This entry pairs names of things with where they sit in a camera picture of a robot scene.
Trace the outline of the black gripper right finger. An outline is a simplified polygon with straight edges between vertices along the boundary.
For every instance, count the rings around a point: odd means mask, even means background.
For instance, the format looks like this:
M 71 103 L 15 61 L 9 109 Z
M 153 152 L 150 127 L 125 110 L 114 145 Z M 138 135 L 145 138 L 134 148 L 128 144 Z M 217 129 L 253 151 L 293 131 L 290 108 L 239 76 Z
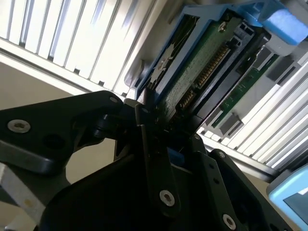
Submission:
M 192 138 L 194 231 L 275 231 L 277 213 L 234 162 Z

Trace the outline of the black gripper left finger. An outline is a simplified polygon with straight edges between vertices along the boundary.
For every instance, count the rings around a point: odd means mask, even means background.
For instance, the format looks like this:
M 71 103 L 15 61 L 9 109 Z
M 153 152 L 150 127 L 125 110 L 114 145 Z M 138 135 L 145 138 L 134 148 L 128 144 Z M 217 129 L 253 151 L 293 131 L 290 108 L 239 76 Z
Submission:
M 116 141 L 116 161 L 135 160 L 153 208 L 178 214 L 181 202 L 165 133 L 156 120 L 151 105 L 122 101 L 105 90 L 2 110 L 1 194 L 42 213 L 69 187 L 64 169 L 71 156 L 108 138 Z

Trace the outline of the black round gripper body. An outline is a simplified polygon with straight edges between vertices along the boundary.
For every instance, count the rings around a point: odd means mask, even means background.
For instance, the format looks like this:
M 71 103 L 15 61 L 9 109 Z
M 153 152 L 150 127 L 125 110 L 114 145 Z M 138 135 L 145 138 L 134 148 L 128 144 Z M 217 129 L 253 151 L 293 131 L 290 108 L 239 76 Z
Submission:
M 131 157 L 60 191 L 47 205 L 42 231 L 209 231 L 212 215 L 192 173 L 173 167 L 181 211 L 166 218 L 149 202 L 145 176 Z

